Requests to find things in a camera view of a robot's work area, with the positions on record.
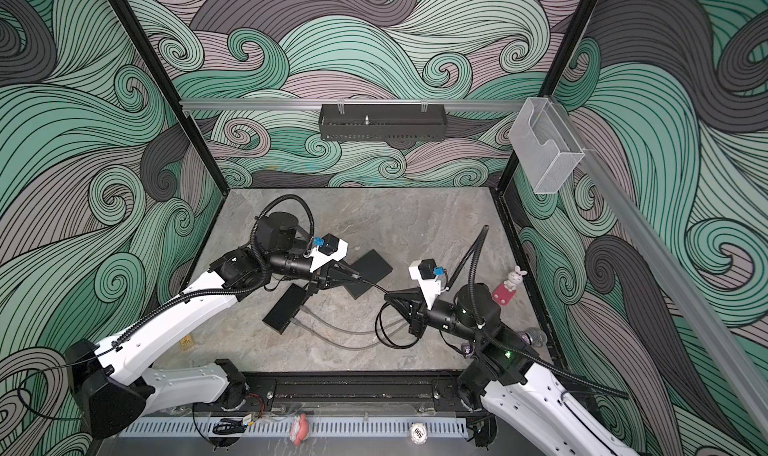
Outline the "small yellow block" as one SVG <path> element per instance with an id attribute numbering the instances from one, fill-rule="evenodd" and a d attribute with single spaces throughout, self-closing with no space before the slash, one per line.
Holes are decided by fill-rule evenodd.
<path id="1" fill-rule="evenodd" d="M 186 335 L 180 340 L 179 345 L 182 351 L 189 351 L 195 346 L 195 342 L 191 335 Z"/>

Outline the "pink bunny figurine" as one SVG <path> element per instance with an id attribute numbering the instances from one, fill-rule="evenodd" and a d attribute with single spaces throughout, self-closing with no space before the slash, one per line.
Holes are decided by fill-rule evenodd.
<path id="1" fill-rule="evenodd" d="M 518 287 L 523 285 L 524 277 L 527 274 L 526 270 L 516 266 L 492 292 L 493 300 L 500 306 L 506 306 L 517 294 Z"/>

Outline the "pink toy on duct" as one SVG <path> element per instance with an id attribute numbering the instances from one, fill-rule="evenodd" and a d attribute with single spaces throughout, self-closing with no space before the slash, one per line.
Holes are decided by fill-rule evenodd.
<path id="1" fill-rule="evenodd" d="M 302 413 L 292 422 L 289 439 L 295 447 L 299 447 L 309 436 L 310 424 L 307 415 Z"/>

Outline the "large black network switch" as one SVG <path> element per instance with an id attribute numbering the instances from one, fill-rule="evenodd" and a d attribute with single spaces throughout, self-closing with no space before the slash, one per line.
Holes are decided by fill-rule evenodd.
<path id="1" fill-rule="evenodd" d="M 381 282 L 393 271 L 392 266 L 376 250 L 370 250 L 351 263 L 350 267 L 357 271 L 362 279 L 374 284 Z M 354 300 L 357 300 L 371 289 L 371 286 L 364 282 L 355 282 L 346 284 L 344 289 Z"/>

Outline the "glittery purple microphone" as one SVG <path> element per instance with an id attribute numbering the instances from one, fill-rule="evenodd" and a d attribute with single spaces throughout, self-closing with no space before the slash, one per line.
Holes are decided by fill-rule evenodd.
<path id="1" fill-rule="evenodd" d="M 530 327 L 523 331 L 518 331 L 517 335 L 526 344 L 536 349 L 543 349 L 547 346 L 547 343 L 548 343 L 548 337 L 546 333 L 543 330 L 536 327 Z M 474 353 L 475 349 L 476 349 L 476 345 L 474 342 L 465 342 L 461 344 L 459 352 L 463 356 L 469 357 Z"/>

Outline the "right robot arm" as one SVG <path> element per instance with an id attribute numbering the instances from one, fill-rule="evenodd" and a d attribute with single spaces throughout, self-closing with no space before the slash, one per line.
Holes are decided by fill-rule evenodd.
<path id="1" fill-rule="evenodd" d="M 515 428 L 546 455 L 632 455 L 634 449 L 611 434 L 569 391 L 562 380 L 602 395 L 627 398 L 627 393 L 555 367 L 539 357 L 522 336 L 502 322 L 501 308 L 487 285 L 476 280 L 489 228 L 461 260 L 468 281 L 453 300 L 441 294 L 457 282 L 432 259 L 411 264 L 412 289 L 391 291 L 384 305 L 394 309 L 421 339 L 433 328 L 462 339 L 470 364 L 459 375 L 457 391 L 470 409 L 482 409 Z"/>

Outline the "clear acrylic wall box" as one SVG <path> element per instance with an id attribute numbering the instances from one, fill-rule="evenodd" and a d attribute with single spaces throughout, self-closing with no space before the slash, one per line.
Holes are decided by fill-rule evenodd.
<path id="1" fill-rule="evenodd" d="M 537 195 L 558 193 L 584 158 L 577 128 L 565 108 L 550 98 L 528 98 L 508 135 Z"/>

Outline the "small black ribbed switch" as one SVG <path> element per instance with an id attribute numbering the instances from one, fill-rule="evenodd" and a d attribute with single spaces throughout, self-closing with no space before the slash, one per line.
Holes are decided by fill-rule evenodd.
<path id="1" fill-rule="evenodd" d="M 309 297 L 306 286 L 292 284 L 263 317 L 262 322 L 278 334 L 283 334 Z"/>

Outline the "round white pink object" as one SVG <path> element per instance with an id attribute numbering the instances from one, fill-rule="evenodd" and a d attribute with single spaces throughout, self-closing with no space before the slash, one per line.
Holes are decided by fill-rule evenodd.
<path id="1" fill-rule="evenodd" d="M 409 439 L 415 445 L 423 445 L 428 440 L 428 430 L 424 423 L 413 423 L 409 427 Z"/>

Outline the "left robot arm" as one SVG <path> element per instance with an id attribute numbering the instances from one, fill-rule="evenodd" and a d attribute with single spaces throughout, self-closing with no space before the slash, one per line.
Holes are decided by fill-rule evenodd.
<path id="1" fill-rule="evenodd" d="M 300 196 L 276 198 L 256 217 L 245 245 L 217 259 L 177 296 L 114 335 L 97 343 L 81 340 L 67 349 L 70 393 L 91 436 L 106 439 L 146 414 L 178 406 L 239 410 L 249 387 L 230 360 L 161 370 L 153 366 L 156 359 L 273 276 L 305 281 L 310 294 L 360 280 L 360 273 L 344 261 L 347 242 L 301 228 L 294 215 L 277 211 L 286 201 L 297 202 L 309 220 L 314 218 Z"/>

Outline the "black perforated wall tray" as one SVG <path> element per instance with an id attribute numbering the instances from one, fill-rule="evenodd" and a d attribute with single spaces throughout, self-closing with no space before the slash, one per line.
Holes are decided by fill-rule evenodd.
<path id="1" fill-rule="evenodd" d="M 448 118 L 440 105 L 325 104 L 318 125 L 329 142 L 430 142 L 445 139 Z"/>

